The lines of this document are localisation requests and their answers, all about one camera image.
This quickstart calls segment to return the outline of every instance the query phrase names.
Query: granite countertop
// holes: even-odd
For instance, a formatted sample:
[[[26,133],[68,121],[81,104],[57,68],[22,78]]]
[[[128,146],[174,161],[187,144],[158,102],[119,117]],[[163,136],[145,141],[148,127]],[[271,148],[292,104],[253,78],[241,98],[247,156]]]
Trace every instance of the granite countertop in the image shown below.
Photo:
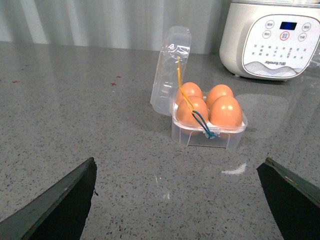
[[[253,94],[254,111],[237,148],[183,147],[150,104],[158,57],[0,42],[0,220],[94,157],[99,196],[83,240],[282,239],[256,168],[272,157],[320,187],[317,74],[237,78],[218,56],[191,54],[185,82]]]

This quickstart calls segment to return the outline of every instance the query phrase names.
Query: white appliance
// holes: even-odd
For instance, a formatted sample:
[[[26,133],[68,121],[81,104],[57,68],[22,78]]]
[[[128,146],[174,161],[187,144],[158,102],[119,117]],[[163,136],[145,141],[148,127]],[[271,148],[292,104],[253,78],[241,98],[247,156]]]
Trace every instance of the white appliance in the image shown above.
[[[237,77],[280,80],[300,75],[320,40],[320,0],[232,0],[220,46]]]

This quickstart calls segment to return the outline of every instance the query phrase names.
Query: brand logo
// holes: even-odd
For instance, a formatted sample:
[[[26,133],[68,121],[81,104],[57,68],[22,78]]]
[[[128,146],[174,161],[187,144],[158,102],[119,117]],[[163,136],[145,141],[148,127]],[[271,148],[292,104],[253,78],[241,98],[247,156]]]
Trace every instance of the brand logo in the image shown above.
[[[265,61],[265,64],[274,64],[274,65],[282,65],[282,66],[285,66],[286,65],[286,62],[283,61]]]

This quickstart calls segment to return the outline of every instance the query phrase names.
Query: clear plastic egg carton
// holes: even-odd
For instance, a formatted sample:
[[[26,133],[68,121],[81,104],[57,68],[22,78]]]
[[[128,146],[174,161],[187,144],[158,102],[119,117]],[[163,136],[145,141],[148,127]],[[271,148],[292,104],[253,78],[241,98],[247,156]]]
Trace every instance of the clear plastic egg carton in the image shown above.
[[[207,94],[207,92],[203,92],[204,99],[206,99]],[[177,109],[178,105],[174,104],[172,112],[171,136],[173,141],[186,147],[190,145],[234,149],[239,145],[242,135],[248,125],[248,120],[244,112],[242,112],[241,126],[226,126],[221,128],[212,125],[208,121],[207,126],[210,129],[210,132],[216,135],[215,138],[208,139],[204,129],[199,124],[188,124],[188,126],[186,126],[178,122],[176,119]]]
[[[156,67],[150,103],[157,113],[172,117],[171,135],[176,143],[183,146],[233,149],[238,146],[248,125],[248,120],[243,112],[242,126],[217,127],[208,122],[209,130],[216,135],[216,137],[210,139],[199,124],[186,126],[176,119],[178,106],[175,102],[179,88],[177,64],[179,61],[181,77],[183,77],[190,53],[190,46],[191,34],[188,28],[173,26],[165,33]]]

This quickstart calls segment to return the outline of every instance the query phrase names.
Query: egg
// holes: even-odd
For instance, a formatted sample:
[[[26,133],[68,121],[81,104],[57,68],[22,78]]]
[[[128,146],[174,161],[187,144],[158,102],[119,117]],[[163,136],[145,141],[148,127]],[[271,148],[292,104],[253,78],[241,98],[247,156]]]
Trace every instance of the egg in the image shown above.
[[[188,97],[188,99],[192,103],[193,109],[200,113],[205,122],[207,123],[209,119],[209,113],[205,101],[198,96],[190,96]],[[176,110],[176,120],[186,126],[201,127],[201,125],[193,117],[192,113],[189,110],[188,104],[184,99],[181,101]]]
[[[195,84],[194,82],[190,82],[190,81],[186,82],[181,87],[187,97],[190,97],[190,96],[197,96],[199,98],[204,97],[200,87],[197,84]],[[179,105],[183,99],[184,99],[184,97],[182,96],[180,88],[178,88],[178,91],[176,93],[175,103],[177,105]]]
[[[221,96],[210,108],[209,121],[225,130],[242,125],[242,109],[239,102],[232,96]]]
[[[213,87],[206,96],[205,103],[208,109],[211,108],[215,100],[221,96],[234,96],[231,88],[224,84],[219,84]]]

